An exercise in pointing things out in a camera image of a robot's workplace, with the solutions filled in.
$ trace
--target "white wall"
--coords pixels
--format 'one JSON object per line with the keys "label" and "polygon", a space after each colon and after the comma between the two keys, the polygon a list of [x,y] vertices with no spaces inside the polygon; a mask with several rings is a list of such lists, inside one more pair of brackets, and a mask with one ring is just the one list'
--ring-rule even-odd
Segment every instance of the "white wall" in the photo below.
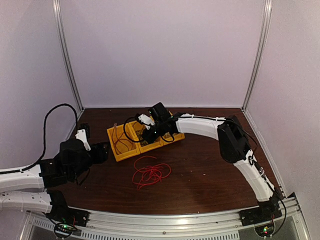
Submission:
{"label": "white wall", "polygon": [[[33,163],[41,155],[45,114],[75,101],[67,79],[52,0],[0,1],[0,169]],[[74,124],[69,109],[57,109],[47,126],[53,157]],[[1,239],[17,238],[23,214],[0,213]]]}
{"label": "white wall", "polygon": [[273,0],[248,111],[295,192],[313,240],[320,225],[320,2]]}
{"label": "white wall", "polygon": [[240,107],[263,0],[61,1],[85,107]]}

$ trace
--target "ventilation grille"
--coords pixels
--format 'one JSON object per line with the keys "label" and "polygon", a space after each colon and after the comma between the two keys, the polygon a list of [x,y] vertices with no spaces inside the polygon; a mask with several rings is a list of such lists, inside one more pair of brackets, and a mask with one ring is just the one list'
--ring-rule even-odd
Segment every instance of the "ventilation grille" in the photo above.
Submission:
{"label": "ventilation grille", "polygon": [[[33,222],[34,226],[49,231],[54,230],[54,225],[46,219],[35,218]],[[238,231],[230,231],[228,233],[211,234],[204,237],[130,237],[119,236],[108,233],[94,232],[94,229],[81,229],[81,232],[75,232],[73,237],[84,240],[240,240]]]}

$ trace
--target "wooden table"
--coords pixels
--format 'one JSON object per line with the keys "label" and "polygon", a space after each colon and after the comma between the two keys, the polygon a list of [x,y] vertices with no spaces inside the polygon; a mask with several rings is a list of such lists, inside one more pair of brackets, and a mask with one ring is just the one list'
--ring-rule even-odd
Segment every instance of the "wooden table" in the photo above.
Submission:
{"label": "wooden table", "polygon": [[[227,117],[236,115],[243,128],[254,136],[245,116],[238,108],[171,108],[172,113],[188,112],[199,116]],[[90,143],[108,140],[107,128],[118,125],[146,108],[86,109],[79,123],[89,123]],[[257,205],[255,194],[239,170],[225,162],[218,141],[186,134],[185,139],[143,155],[141,167],[167,163],[172,168],[168,178],[137,191],[132,183],[135,172],[132,157],[116,162],[113,153],[99,165],[93,165],[81,186],[68,183],[54,189],[63,192],[69,206],[124,214],[190,214],[240,209]],[[259,146],[255,154],[259,164],[274,185],[273,171]]]}

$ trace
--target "metal corner post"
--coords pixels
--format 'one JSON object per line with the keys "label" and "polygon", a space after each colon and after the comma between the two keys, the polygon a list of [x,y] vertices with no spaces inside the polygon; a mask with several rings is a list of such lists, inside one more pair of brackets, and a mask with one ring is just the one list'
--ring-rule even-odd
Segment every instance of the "metal corner post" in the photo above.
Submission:
{"label": "metal corner post", "polygon": [[59,36],[60,46],[61,46],[61,50],[62,50],[63,61],[64,61],[66,73],[68,75],[68,80],[70,82],[73,97],[74,97],[74,100],[75,100],[75,103],[76,103],[78,110],[82,111],[84,109],[84,107],[81,102],[80,94],[79,94],[79,91],[77,88],[75,76],[74,76],[71,62],[70,62],[70,58],[69,58],[67,42],[66,42],[66,37],[65,37],[65,32],[64,32],[64,26],[63,26],[63,21],[62,21],[62,16],[61,16],[60,0],[53,0],[53,13],[54,13],[55,23],[56,23],[57,30],[58,30],[58,36]]}
{"label": "metal corner post", "polygon": [[259,68],[262,61],[262,55],[263,51],[266,45],[267,36],[269,32],[270,27],[270,21],[271,21],[271,13],[272,13],[272,0],[265,0],[264,4],[264,12],[263,12],[263,18],[262,18],[262,26],[261,26],[261,33],[260,33],[260,39],[258,44],[258,49],[255,56],[255,61],[253,65],[253,70],[251,73],[251,79],[250,83],[245,95],[245,99],[242,106],[242,111],[245,112],[247,110],[252,91],[254,89],[254,85],[256,82],[256,79],[258,77]]}

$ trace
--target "coiled red cable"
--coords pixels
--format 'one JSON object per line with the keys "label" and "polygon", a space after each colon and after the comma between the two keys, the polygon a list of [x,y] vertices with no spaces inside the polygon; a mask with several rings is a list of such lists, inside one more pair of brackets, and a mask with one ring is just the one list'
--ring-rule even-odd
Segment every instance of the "coiled red cable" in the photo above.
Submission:
{"label": "coiled red cable", "polygon": [[[157,159],[154,156],[142,156],[134,162],[133,166],[136,171],[132,176],[132,183],[136,185],[137,190],[140,190],[143,187],[154,185],[158,182],[161,182],[162,179],[167,178],[171,174],[171,171],[172,171],[171,167],[166,163],[160,163],[160,164],[157,164],[154,166],[148,165],[143,168],[137,168],[136,167],[137,162],[141,159],[144,159],[144,158]],[[169,172],[167,175],[163,175],[163,171],[166,168],[169,170]],[[141,174],[141,179],[139,182],[135,181],[137,174]]]}

